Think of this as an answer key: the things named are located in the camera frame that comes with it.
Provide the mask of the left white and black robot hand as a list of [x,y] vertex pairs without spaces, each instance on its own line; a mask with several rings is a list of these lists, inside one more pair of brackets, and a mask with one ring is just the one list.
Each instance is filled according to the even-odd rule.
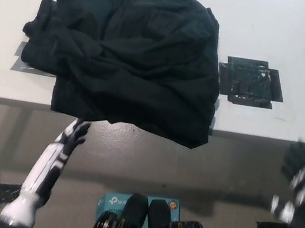
[[48,201],[72,152],[85,142],[90,122],[75,119],[43,151],[22,184],[21,190],[38,197],[41,206]]

